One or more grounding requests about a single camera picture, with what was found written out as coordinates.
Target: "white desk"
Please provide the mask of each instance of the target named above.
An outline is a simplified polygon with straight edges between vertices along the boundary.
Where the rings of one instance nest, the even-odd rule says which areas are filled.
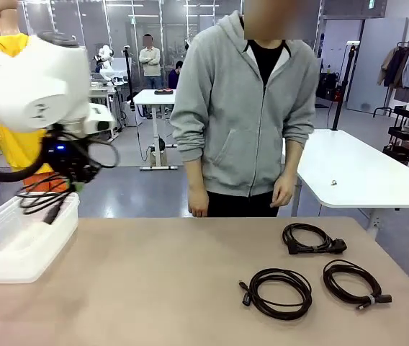
[[[174,105],[176,103],[176,90],[170,95],[155,95],[155,90],[145,89],[134,97],[135,105],[151,106],[152,107],[152,120],[153,120],[153,143],[155,146],[155,167],[141,167],[141,171],[153,171],[153,170],[176,170],[177,166],[161,166],[161,153],[160,153],[160,136],[158,134],[157,123],[157,107],[159,106],[161,112],[164,111],[163,105]],[[166,148],[176,148],[176,144],[167,145]]]
[[[89,90],[89,97],[90,98],[98,98],[98,99],[106,99],[107,101],[107,106],[110,110],[110,112],[113,114],[112,111],[112,106],[110,102],[110,96],[113,96],[117,93],[116,87],[121,86],[125,84],[124,82],[117,82],[115,85],[107,85],[107,86],[91,86]],[[113,131],[113,129],[110,130],[110,139],[108,140],[109,142],[112,142],[116,137],[118,137],[119,133],[116,133]]]
[[[409,208],[409,168],[342,130],[316,130],[299,165],[292,216],[305,183],[321,205],[371,208],[368,232],[375,238],[382,211]]]

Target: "gray floor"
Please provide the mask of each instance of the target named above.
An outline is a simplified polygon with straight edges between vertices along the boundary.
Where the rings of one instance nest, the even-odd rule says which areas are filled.
[[[327,114],[328,110],[318,110],[316,128],[326,128]],[[333,116],[334,109],[331,111],[330,125]],[[372,119],[371,115],[345,110],[339,128],[382,150],[388,142],[387,129],[393,121],[386,117]],[[118,138],[115,143],[117,146],[128,147],[123,143],[123,137]],[[139,156],[138,151],[129,150],[132,151],[131,155]],[[0,205],[13,196],[19,187],[20,184],[0,185]],[[80,198],[81,217],[189,217],[186,206],[186,177],[182,168],[171,172],[140,172],[137,168],[122,167],[104,170],[85,188]],[[281,209],[279,216],[289,216],[290,207],[288,205]],[[319,212],[318,202],[311,192],[304,188],[299,216],[316,216]],[[321,215],[350,216],[363,227],[367,224],[366,210],[363,214],[360,210],[323,207]],[[409,275],[409,210],[389,210],[383,221],[383,229],[377,241]]]
[[[157,120],[157,124],[160,137],[162,137],[167,144],[175,144],[176,142],[172,137],[173,128],[169,125],[169,122],[160,119]],[[139,125],[139,139],[143,158],[140,157],[138,131],[136,127],[123,129],[118,138],[113,141],[114,146],[120,153],[121,159],[119,167],[150,166],[150,157],[147,157],[146,151],[148,147],[153,144],[152,120],[144,120],[143,123]],[[94,155],[103,156],[105,150],[104,148],[100,148],[100,150],[94,152]],[[182,165],[182,160],[177,150],[167,151],[167,161],[170,166]]]

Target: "beige tabletop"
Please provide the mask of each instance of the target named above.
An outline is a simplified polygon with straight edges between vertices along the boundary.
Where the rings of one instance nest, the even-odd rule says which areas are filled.
[[[345,239],[343,258],[368,269],[393,303],[358,312],[332,298],[321,273],[337,257],[289,256],[280,239],[298,220]],[[302,319],[278,321],[241,304],[238,281],[269,267],[296,270],[312,284]],[[299,299],[282,284],[261,294]],[[36,283],[0,285],[0,346],[32,345],[408,346],[409,278],[347,218],[81,219]]]

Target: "black pants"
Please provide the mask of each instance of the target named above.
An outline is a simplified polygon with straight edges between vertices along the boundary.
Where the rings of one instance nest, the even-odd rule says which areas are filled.
[[[272,192],[250,197],[220,195],[208,192],[210,218],[275,218],[278,208],[270,208]]]

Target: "black shirt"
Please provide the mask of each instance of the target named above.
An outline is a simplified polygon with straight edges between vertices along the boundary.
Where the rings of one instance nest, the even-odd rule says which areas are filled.
[[[245,23],[243,18],[240,17],[240,23],[243,29],[245,28]],[[284,48],[288,50],[291,55],[286,42],[283,40],[282,44],[274,49],[263,48],[256,43],[254,40],[248,40],[248,46],[251,47],[254,56],[256,57],[257,66],[259,67],[259,72],[261,73],[262,81],[264,82],[264,87],[267,85],[270,75],[275,69],[279,57],[282,56],[282,51]]]

